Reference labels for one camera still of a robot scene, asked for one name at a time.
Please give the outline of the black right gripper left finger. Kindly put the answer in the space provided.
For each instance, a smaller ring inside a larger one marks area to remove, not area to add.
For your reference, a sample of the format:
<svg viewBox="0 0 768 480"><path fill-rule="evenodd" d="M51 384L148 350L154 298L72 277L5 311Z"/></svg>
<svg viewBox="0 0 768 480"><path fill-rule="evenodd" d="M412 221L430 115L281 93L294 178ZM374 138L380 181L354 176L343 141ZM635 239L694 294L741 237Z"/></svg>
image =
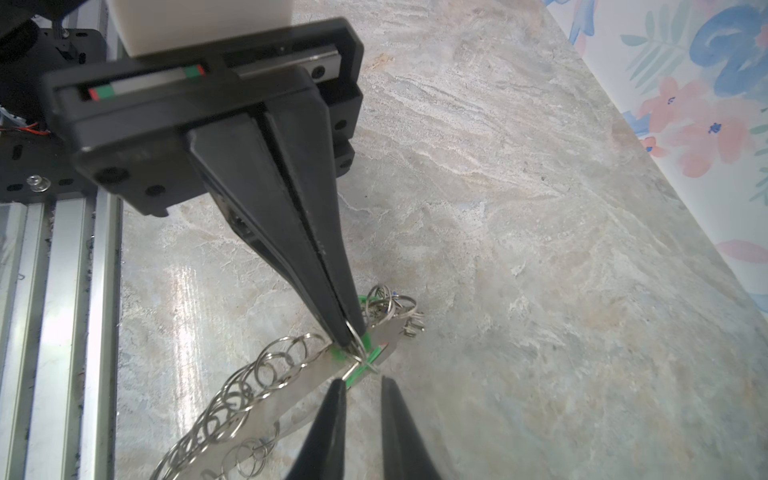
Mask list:
<svg viewBox="0 0 768 480"><path fill-rule="evenodd" d="M343 380L331 383L287 480L344 478L346 391Z"/></svg>

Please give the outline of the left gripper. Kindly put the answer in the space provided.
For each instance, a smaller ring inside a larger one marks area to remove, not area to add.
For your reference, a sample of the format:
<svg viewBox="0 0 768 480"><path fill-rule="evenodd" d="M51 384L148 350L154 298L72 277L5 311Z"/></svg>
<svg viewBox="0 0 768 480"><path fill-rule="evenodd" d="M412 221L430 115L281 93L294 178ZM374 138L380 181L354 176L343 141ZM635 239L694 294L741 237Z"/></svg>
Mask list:
<svg viewBox="0 0 768 480"><path fill-rule="evenodd" d="M366 331L336 183L355 156L363 56L351 24L333 18L52 71L39 95L73 167L137 211L163 217L204 183L233 231L344 348ZM258 122L243 114L265 103L298 209Z"/></svg>

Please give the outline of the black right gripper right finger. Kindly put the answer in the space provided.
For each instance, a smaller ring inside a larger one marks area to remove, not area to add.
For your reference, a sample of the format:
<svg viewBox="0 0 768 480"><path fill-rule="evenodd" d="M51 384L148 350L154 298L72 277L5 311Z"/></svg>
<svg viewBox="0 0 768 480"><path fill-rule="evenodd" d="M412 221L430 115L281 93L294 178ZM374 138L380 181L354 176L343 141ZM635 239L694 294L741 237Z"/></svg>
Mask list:
<svg viewBox="0 0 768 480"><path fill-rule="evenodd" d="M387 376L382 377L381 407L384 478L441 479L397 383Z"/></svg>

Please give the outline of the green key tag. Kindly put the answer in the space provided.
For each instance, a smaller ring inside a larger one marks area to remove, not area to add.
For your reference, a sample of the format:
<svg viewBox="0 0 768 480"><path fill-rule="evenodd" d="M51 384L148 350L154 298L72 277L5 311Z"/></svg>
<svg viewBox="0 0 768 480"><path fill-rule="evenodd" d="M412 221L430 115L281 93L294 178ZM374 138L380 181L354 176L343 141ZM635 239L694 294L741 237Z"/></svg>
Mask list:
<svg viewBox="0 0 768 480"><path fill-rule="evenodd" d="M391 292L384 285L375 285L366 295L358 296L358 303L366 323L366 332L359 334L351 323L344 319L346 330L351 336L351 344L332 349L336 360L343 357L351 362L351 366L341 377L347 390L353 388L366 375L379 374L375 362L388 346L387 342L379 344L374 337L381 335L380 330L391 319Z"/></svg>

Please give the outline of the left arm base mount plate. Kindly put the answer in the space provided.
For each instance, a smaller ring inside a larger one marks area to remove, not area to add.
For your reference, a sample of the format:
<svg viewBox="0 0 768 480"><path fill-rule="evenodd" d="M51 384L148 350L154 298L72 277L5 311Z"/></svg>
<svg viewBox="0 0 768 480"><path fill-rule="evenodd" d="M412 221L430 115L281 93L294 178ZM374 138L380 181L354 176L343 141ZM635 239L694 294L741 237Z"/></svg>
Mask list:
<svg viewBox="0 0 768 480"><path fill-rule="evenodd" d="M96 194L97 187L75 170L63 141L47 125L38 87L49 71L106 60L106 41L93 29L57 33L28 20L1 39L3 203Z"/></svg>

